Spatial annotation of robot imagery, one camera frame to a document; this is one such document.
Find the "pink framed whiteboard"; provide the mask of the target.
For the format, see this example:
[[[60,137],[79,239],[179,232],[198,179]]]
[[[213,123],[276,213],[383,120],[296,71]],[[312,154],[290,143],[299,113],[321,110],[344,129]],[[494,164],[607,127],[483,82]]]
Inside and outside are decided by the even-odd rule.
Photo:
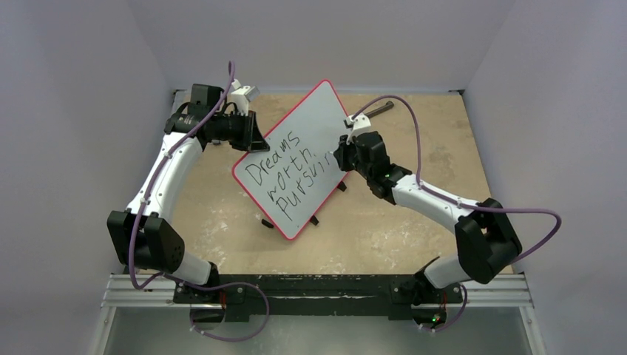
[[[287,240],[295,239],[345,178],[333,156],[347,112],[320,81],[266,135],[268,152],[246,153],[234,179]]]

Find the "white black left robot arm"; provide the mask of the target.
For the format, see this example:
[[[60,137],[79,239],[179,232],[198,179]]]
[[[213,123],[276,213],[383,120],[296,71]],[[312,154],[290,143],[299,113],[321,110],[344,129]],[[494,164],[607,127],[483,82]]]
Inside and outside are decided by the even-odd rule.
[[[159,154],[139,192],[106,221],[121,263],[130,270],[155,270],[192,284],[201,302],[220,295],[219,274],[215,264],[187,252],[172,227],[178,195],[209,143],[226,141],[242,152],[269,150],[256,113],[249,108],[259,90],[238,81],[231,86],[232,93],[226,94],[220,87],[193,84],[189,101],[166,120]]]

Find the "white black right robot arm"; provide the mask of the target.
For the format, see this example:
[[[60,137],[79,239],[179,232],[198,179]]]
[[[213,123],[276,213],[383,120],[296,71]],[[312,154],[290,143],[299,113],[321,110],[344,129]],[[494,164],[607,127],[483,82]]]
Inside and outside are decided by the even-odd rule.
[[[333,152],[339,168],[355,171],[377,198],[411,209],[437,222],[455,237],[456,253],[437,257],[416,272],[415,290],[426,301],[453,283],[490,283],[522,252],[522,245],[501,204],[452,195],[391,163],[378,132],[343,135]]]

